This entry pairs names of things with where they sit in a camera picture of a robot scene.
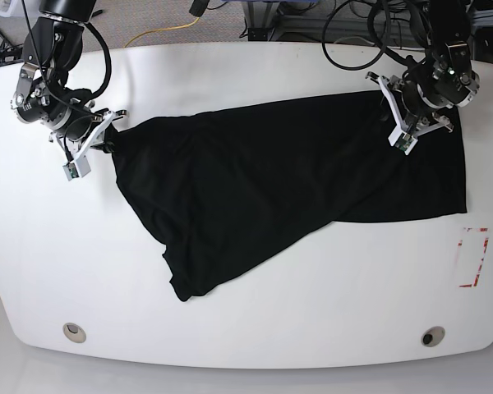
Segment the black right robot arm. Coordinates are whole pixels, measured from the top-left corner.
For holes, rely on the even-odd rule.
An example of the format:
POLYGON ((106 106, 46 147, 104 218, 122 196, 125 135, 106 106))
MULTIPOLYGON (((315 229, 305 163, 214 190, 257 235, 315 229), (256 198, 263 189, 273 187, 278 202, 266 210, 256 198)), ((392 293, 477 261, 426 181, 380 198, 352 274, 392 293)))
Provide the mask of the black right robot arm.
POLYGON ((21 2, 28 35, 12 109, 24 123, 39 121, 48 127, 50 138, 58 140, 68 162, 74 159, 70 142, 105 153, 115 150, 116 129, 108 110, 92 110, 94 101, 108 88, 113 71, 108 45, 90 22, 94 8, 94 1, 42 1, 39 17, 31 24, 21 2), (104 79, 95 91, 66 87, 70 71, 81 58, 85 30, 97 39, 104 54, 104 79))

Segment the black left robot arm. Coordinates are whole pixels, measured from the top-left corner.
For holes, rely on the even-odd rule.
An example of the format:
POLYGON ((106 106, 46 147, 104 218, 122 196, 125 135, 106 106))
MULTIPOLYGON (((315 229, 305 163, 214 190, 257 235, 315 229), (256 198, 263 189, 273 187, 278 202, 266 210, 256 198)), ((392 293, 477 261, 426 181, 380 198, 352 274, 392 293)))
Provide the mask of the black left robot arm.
POLYGON ((389 144, 409 153, 420 136, 440 128, 448 132, 454 124, 443 111, 468 105, 480 89, 480 77, 472 69, 468 40, 472 27, 462 1, 408 1, 409 25, 424 57, 403 57, 389 47, 392 33, 392 4, 376 1, 366 17, 366 27, 379 52, 361 70, 383 56, 405 66, 401 76, 379 76, 368 72, 385 96, 395 126, 389 144))

